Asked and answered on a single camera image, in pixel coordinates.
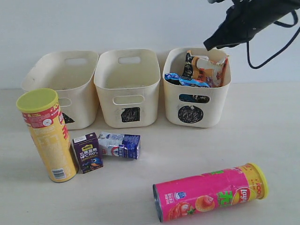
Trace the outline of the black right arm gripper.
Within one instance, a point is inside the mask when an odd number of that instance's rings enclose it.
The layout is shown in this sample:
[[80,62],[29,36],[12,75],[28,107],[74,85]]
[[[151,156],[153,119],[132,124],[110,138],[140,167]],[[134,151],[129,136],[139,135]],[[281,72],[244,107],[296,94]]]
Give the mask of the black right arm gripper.
[[234,0],[224,22],[204,41],[207,51],[235,47],[271,24],[291,28],[298,23],[298,0]]

